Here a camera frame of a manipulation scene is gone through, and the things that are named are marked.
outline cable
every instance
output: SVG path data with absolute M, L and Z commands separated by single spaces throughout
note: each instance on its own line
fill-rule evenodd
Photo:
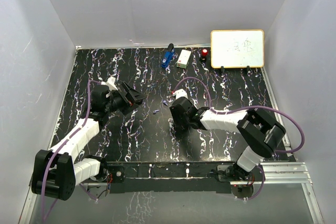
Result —
M 89 195 L 89 197 L 93 200 L 98 200 L 98 198 L 96 198 L 94 195 L 92 195 L 90 192 L 88 192 L 85 187 L 82 184 L 79 184 L 80 188 L 83 189 L 84 192 L 86 192 L 87 195 Z
M 99 199 L 100 198 L 100 196 L 102 196 L 102 194 L 103 193 L 105 193 L 106 191 L 108 191 L 107 189 L 105 189 L 104 191 L 102 191 L 101 193 L 100 193 L 100 195 L 97 197 L 97 199 Z
M 261 171 L 261 175 L 263 176 L 263 178 L 261 179 L 261 185 L 259 187 L 259 190 L 256 192 L 256 194 L 254 194 L 253 196 L 251 196 L 248 199 L 254 199 L 254 198 L 256 198 L 260 194 L 262 188 L 264 187 L 264 182 L 265 182 L 265 173 L 264 173 L 264 170 L 260 166 L 257 166 L 257 168 Z
M 294 153 L 294 152 L 297 152 L 298 150 L 300 150 L 303 145 L 304 145 L 304 142 L 305 142 L 305 134 L 303 133 L 303 129 L 301 128 L 301 126 L 292 118 L 290 117 L 289 115 L 281 112 L 281 111 L 278 111 L 276 109 L 273 109 L 273 108 L 270 108 L 270 107 L 266 107 L 266 106 L 260 106 L 260 105 L 253 105 L 253 106 L 247 106 L 247 107 L 243 107 L 243 108 L 240 108 L 240 109 L 236 109 L 236 110 L 231 110 L 231 111 L 217 111 L 217 110 L 214 110 L 212 108 L 212 100 L 211 100 L 211 96 L 210 96 L 210 92 L 209 92 L 209 89 L 207 88 L 207 86 L 204 84 L 203 81 L 201 81 L 200 79 L 198 78 L 195 78 L 195 77 L 185 77 L 183 78 L 181 81 L 178 82 L 178 84 L 176 85 L 175 89 L 173 90 L 173 92 L 177 89 L 177 87 L 185 80 L 188 80 L 188 79 L 193 79 L 193 80 L 196 80 L 196 81 L 199 81 L 205 88 L 205 91 L 207 93 L 207 96 L 208 96 L 208 106 L 210 108 L 210 110 L 218 115 L 229 115 L 229 114 L 233 114 L 233 113 L 236 113 L 238 111 L 243 111 L 243 110 L 249 110 L 249 109 L 264 109 L 264 110 L 269 110 L 271 112 L 274 112 L 274 113 L 278 113 L 284 117 L 286 117 L 287 119 L 289 119 L 295 126 L 296 128 L 299 130 L 300 132 L 300 135 L 301 135 L 301 143 L 298 147 L 292 149 L 292 150 L 288 150 L 288 151 L 281 151 L 281 150 L 278 150 L 276 151 L 277 153 Z
M 91 107 L 91 92 L 90 92 L 90 83 L 91 82 L 95 82 L 95 83 L 98 83 L 100 84 L 99 81 L 93 81 L 93 80 L 89 80 L 88 81 L 88 109 L 87 109 L 87 112 L 86 112 L 86 116 L 85 116 L 85 119 L 84 119 L 84 122 L 82 124 L 82 127 L 84 127 L 86 125 L 86 122 L 89 118 L 89 114 L 90 114 L 90 107 Z M 45 192 L 46 192 L 46 184 L 47 184 L 47 177 L 48 177 L 48 172 L 49 172 L 49 169 L 51 167 L 51 164 L 53 162 L 53 160 L 55 159 L 56 155 L 59 153 L 59 151 L 67 144 L 67 142 L 74 136 L 76 135 L 77 132 L 79 132 L 82 128 L 77 128 L 70 136 L 68 139 L 66 139 L 59 147 L 58 149 L 53 153 L 53 155 L 51 156 L 47 166 L 46 166 L 46 169 L 45 169 L 45 172 L 44 172 L 44 176 L 43 176 L 43 181 L 42 181 L 42 189 L 41 189 L 41 214 L 42 214 L 42 222 L 45 222 L 46 219 L 48 218 L 52 208 L 54 207 L 54 205 L 56 204 L 56 201 L 57 199 L 53 202 L 53 204 L 51 205 L 48 213 L 46 215 L 44 215 L 44 208 L 45 208 Z

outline whiteboard frame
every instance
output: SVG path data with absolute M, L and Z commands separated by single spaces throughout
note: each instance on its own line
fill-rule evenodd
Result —
M 212 33 L 214 32 L 214 31 L 262 31 L 262 43 L 263 43 L 263 53 L 262 53 L 262 65 L 261 66 L 249 66 L 250 68 L 262 68 L 264 65 L 265 65 L 265 32 L 264 32 L 264 30 L 262 30 L 262 29 L 246 29 L 246 30 L 213 30 L 212 32 L 211 32 L 211 34 L 210 34 L 210 46 L 211 46 L 211 67 L 212 68 L 215 68 L 215 69 L 219 69 L 220 67 L 214 67 L 213 65 L 212 65 Z M 224 68 L 247 68 L 247 66 L 246 67 L 241 67 L 241 66 L 238 66 L 238 67 L 224 67 Z

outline red light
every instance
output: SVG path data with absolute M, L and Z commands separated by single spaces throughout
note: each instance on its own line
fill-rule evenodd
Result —
M 202 57 L 206 57 L 207 54 L 208 54 L 208 50 L 203 49 L 203 50 L 202 50 Z

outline white wall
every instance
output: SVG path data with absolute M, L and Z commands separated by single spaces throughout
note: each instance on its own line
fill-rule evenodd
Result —
M 284 0 L 51 0 L 75 45 L 208 44 L 214 29 L 264 29 Z
M 335 223 L 336 0 L 286 0 L 266 36 L 266 67 L 277 102 L 302 125 L 296 156 L 308 166 L 326 223 Z M 299 136 L 286 123 L 291 142 Z
M 17 223 L 47 148 L 75 47 L 50 0 L 0 0 L 0 222 Z

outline tabletop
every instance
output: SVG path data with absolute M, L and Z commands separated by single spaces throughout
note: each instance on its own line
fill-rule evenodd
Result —
M 186 69 L 175 65 L 182 49 L 192 52 Z M 208 86 L 215 109 L 271 106 L 265 80 L 261 69 L 229 69 L 224 73 L 212 69 L 209 59 L 206 63 L 199 61 L 202 49 L 176 48 L 166 69 L 161 68 L 165 48 L 78 50 L 52 145 L 78 122 L 88 80 L 106 81 L 114 76 L 118 87 L 122 88 L 120 84 L 125 81 L 147 98 L 126 116 L 119 111 L 112 114 L 104 129 L 81 151 L 79 160 L 91 154 L 108 162 L 236 161 L 247 146 L 240 134 L 175 130 L 169 110 L 174 101 L 172 91 L 184 77 L 197 77 Z M 198 108 L 207 105 L 206 91 L 197 81 L 187 80 L 180 88 Z M 285 149 L 283 143 L 278 149 Z M 275 154 L 268 160 L 287 161 L 288 157 Z

